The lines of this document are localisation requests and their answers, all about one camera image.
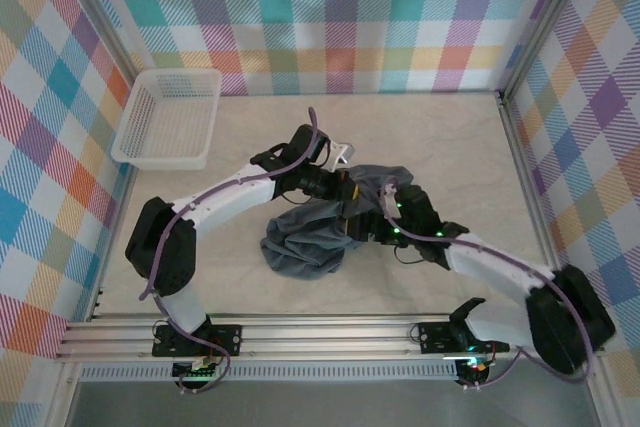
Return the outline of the grey t-shirt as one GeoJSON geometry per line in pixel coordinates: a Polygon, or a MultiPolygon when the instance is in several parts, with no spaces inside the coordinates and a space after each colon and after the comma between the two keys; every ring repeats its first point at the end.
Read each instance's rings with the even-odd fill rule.
{"type": "MultiPolygon", "coordinates": [[[[378,195],[389,179],[409,185],[414,175],[404,166],[357,165],[346,170],[360,188],[356,214],[379,214],[378,195]]],[[[260,241],[261,252],[276,273],[297,280],[318,280],[338,271],[345,254],[361,243],[344,232],[340,218],[343,204],[332,200],[311,200],[271,219],[260,241]]]]}

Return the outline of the white plastic mesh basket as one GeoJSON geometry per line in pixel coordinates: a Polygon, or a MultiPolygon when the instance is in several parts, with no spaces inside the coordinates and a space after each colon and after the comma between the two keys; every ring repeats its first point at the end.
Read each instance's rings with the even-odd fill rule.
{"type": "Polygon", "coordinates": [[[140,170],[206,166],[222,74],[212,68],[148,69],[135,79],[111,147],[140,170]]]}

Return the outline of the aluminium side rail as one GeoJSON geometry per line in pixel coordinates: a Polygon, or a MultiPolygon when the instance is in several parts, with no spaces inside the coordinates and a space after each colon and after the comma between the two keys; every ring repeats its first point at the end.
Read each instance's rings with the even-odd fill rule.
{"type": "Polygon", "coordinates": [[[521,139],[519,138],[515,120],[504,96],[500,92],[497,92],[495,97],[536,241],[546,263],[551,267],[558,267],[559,263],[556,248],[545,223],[544,212],[538,196],[536,184],[532,173],[529,170],[527,159],[525,158],[524,147],[521,139]]]}

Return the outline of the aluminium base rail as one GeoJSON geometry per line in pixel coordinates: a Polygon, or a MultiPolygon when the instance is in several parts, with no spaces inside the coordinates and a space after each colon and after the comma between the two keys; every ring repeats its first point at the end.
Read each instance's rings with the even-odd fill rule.
{"type": "MultiPolygon", "coordinates": [[[[454,360],[427,353],[409,339],[419,322],[445,322],[445,314],[222,315],[213,316],[218,344],[235,361],[454,360]]],[[[180,340],[153,315],[103,315],[70,324],[56,354],[60,362],[196,361],[180,356],[180,340]]],[[[496,353],[498,358],[513,354],[496,353]]]]}

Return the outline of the aluminium frame post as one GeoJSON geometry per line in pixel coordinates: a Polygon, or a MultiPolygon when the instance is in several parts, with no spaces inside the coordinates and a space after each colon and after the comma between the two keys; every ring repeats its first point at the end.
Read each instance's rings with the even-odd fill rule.
{"type": "Polygon", "coordinates": [[[568,0],[535,0],[531,8],[526,8],[528,16],[522,34],[498,81],[497,94],[503,105],[507,106],[515,97],[567,2],[568,0]]]}
{"type": "Polygon", "coordinates": [[[96,28],[100,39],[105,43],[107,50],[112,54],[115,63],[121,69],[125,80],[132,85],[138,70],[117,35],[116,28],[102,2],[100,0],[80,0],[80,3],[87,11],[88,18],[96,28]]]}

